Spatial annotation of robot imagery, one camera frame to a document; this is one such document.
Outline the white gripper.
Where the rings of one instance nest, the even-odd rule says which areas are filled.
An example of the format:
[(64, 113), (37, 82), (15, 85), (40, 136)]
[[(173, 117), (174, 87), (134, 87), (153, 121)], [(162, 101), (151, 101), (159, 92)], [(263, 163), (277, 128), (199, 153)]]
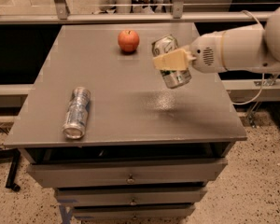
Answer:
[(153, 58), (154, 67), (162, 71), (184, 71), (189, 65), (203, 73), (222, 73), (222, 32), (201, 35), (191, 44), (191, 51), (180, 48)]

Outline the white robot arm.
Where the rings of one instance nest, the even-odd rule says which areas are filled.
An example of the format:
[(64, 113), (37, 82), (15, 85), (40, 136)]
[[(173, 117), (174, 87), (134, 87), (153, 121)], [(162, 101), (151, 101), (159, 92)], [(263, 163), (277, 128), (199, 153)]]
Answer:
[(280, 7), (264, 25), (257, 22), (201, 35), (189, 45), (158, 55), (153, 64), (164, 71), (191, 66), (203, 73), (280, 74)]

